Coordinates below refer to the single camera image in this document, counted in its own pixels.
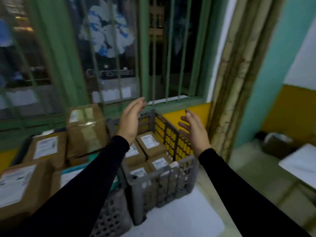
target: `hand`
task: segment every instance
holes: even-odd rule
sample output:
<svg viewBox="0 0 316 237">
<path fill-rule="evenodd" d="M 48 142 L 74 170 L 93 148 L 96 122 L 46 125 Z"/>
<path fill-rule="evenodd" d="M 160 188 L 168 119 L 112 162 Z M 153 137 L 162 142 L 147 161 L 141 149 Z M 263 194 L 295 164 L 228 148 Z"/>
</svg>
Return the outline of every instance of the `hand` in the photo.
<svg viewBox="0 0 316 237">
<path fill-rule="evenodd" d="M 178 124 L 189 133 L 182 129 L 180 129 L 179 132 L 191 142 L 193 154 L 196 158 L 198 158 L 203 151 L 211 148 L 211 144 L 207 135 L 207 131 L 198 115 L 189 110 L 185 110 L 185 112 L 186 116 L 181 116 L 181 120 L 189 123 L 190 125 L 187 125 L 183 122 L 179 122 Z"/>
<path fill-rule="evenodd" d="M 129 145 L 134 142 L 137 135 L 139 112 L 147 106 L 144 100 L 144 97 L 134 100 L 124 109 L 121 115 L 117 135 L 127 140 Z"/>
</svg>

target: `flower graphic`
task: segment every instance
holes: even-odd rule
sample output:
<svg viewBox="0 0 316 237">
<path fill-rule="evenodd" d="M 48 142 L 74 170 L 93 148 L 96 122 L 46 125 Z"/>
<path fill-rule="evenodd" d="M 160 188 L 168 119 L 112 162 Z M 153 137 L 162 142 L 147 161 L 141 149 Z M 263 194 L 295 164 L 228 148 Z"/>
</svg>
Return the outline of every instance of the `flower graphic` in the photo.
<svg viewBox="0 0 316 237">
<path fill-rule="evenodd" d="M 111 25 L 110 6 L 100 0 L 99 6 L 92 6 L 88 12 L 90 30 L 93 39 L 94 51 L 108 58 L 115 57 L 114 33 Z M 133 44 L 135 37 L 127 26 L 126 19 L 117 12 L 117 5 L 112 5 L 115 17 L 115 31 L 117 36 L 117 48 L 119 54 L 125 52 L 126 47 Z M 88 34 L 85 27 L 81 26 L 79 38 L 88 40 Z"/>
</svg>

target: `white table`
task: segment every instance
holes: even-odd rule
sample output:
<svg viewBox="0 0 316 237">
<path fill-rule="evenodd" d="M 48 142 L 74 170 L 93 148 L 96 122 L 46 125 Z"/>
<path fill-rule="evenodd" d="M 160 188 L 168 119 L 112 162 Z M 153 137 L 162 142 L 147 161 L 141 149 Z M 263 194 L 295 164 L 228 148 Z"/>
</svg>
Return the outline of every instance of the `white table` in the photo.
<svg viewBox="0 0 316 237">
<path fill-rule="evenodd" d="M 279 166 L 298 178 L 285 192 L 276 204 L 280 206 L 283 201 L 290 196 L 291 192 L 298 186 L 304 184 L 311 190 L 316 189 L 316 147 L 305 144 L 294 153 L 279 162 Z M 312 216 L 304 225 L 306 230 L 312 229 L 316 225 L 316 215 Z"/>
</svg>

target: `black sleeve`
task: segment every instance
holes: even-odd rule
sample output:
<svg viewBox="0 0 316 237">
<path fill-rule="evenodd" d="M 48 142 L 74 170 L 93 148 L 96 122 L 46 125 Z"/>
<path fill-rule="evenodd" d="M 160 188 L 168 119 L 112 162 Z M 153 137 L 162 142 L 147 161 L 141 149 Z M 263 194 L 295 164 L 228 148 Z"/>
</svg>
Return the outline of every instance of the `black sleeve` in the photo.
<svg viewBox="0 0 316 237">
<path fill-rule="evenodd" d="M 128 150 L 128 142 L 114 136 L 96 159 L 10 236 L 88 237 Z"/>
<path fill-rule="evenodd" d="M 207 149 L 199 161 L 242 236 L 310 236 Z"/>
</svg>

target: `teal wall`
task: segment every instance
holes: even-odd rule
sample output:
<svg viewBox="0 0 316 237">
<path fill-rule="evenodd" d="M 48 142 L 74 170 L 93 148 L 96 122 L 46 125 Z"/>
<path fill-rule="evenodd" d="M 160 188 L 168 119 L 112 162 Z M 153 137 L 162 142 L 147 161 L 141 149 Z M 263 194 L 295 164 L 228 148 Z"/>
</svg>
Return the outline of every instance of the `teal wall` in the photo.
<svg viewBox="0 0 316 237">
<path fill-rule="evenodd" d="M 251 141 L 260 131 L 315 14 L 316 0 L 286 0 L 245 109 L 235 147 Z"/>
</svg>

